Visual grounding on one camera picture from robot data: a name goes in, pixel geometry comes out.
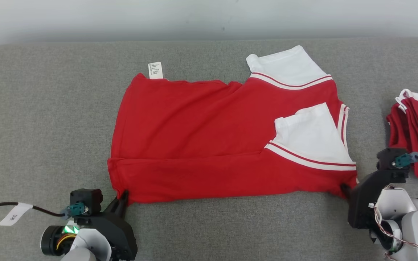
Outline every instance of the white clothing tag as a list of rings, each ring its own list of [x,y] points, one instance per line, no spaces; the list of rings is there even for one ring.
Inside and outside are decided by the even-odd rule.
[[[27,210],[31,208],[33,208],[33,205],[19,202],[18,205],[15,206],[3,220],[1,220],[0,226],[12,226],[25,212],[27,212]]]
[[[149,78],[150,79],[162,79],[162,64],[161,62],[148,64]]]

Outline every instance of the gray fabric surface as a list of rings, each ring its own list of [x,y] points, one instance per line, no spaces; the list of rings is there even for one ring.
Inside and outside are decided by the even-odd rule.
[[[403,88],[418,92],[418,38],[217,42],[57,43],[0,46],[0,202],[59,211],[78,188],[115,195],[106,160],[123,93],[161,61],[170,80],[244,82],[245,57],[302,45],[351,108],[347,139],[359,176],[385,147],[385,116]],[[418,196],[418,179],[404,186]],[[0,208],[0,220],[12,207]],[[382,259],[347,203],[324,193],[134,204],[126,220],[137,260]],[[30,210],[0,227],[0,261],[59,260],[39,240],[58,218]]]

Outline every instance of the cable label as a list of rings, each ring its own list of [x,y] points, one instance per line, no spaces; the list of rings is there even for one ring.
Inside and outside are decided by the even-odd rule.
[[[27,212],[29,209],[33,208],[33,205],[25,204],[25,203],[18,203],[7,216],[1,220],[0,226],[12,226],[15,224],[20,217]]]

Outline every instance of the white sleeve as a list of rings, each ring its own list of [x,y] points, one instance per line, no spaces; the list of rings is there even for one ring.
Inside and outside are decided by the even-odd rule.
[[[312,61],[302,46],[262,57],[251,54],[246,61],[251,72],[292,86],[301,86],[329,76]]]

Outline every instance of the red stripe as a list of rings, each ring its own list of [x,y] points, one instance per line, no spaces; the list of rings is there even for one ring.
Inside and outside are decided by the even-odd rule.
[[[259,73],[259,72],[256,72],[256,73],[254,72],[254,73],[251,73],[251,74],[259,74],[259,75],[262,75],[262,76],[264,76],[264,77],[267,77],[267,78],[271,79],[272,81],[277,82],[278,84],[281,84],[281,85],[284,85],[284,86],[288,86],[288,87],[303,87],[303,86],[306,86],[306,85],[308,85],[308,84],[312,84],[313,82],[316,82],[316,81],[322,80],[322,79],[324,79],[324,78],[328,78],[328,77],[330,77],[330,79],[332,79],[332,77],[331,77],[330,75],[327,75],[327,76],[324,76],[324,77],[322,77],[322,78],[318,78],[318,79],[316,79],[316,80],[313,80],[313,81],[311,81],[311,82],[309,82],[309,83],[303,84],[303,85],[288,85],[288,84],[281,83],[281,82],[279,82],[279,81],[275,80],[274,78],[272,78],[272,77],[270,77],[270,76],[267,76],[267,75],[265,75],[265,74]]]
[[[284,152],[288,152],[289,154],[291,154],[291,155],[293,155],[293,156],[295,156],[295,157],[298,157],[298,158],[300,158],[300,159],[306,160],[306,161],[308,161],[308,162],[313,162],[313,163],[322,164],[322,165],[348,166],[348,167],[355,167],[355,166],[356,166],[355,164],[341,164],[341,163],[331,163],[331,162],[320,162],[320,161],[315,161],[315,160],[312,160],[312,159],[308,159],[308,158],[305,158],[305,157],[301,157],[301,156],[299,156],[299,155],[297,155],[297,154],[295,154],[295,153],[293,153],[293,152],[290,152],[289,150],[286,150],[286,149],[285,149],[285,148],[283,148],[283,147],[278,146],[277,144],[274,144],[274,143],[269,143],[269,144],[272,144],[272,145],[274,145],[275,147],[277,147],[277,148],[279,148],[279,149],[283,150]]]
[[[341,140],[343,141],[343,144],[345,143],[345,121],[346,121],[346,108],[348,106],[345,106],[344,110],[341,112],[343,114],[343,121],[341,122]]]

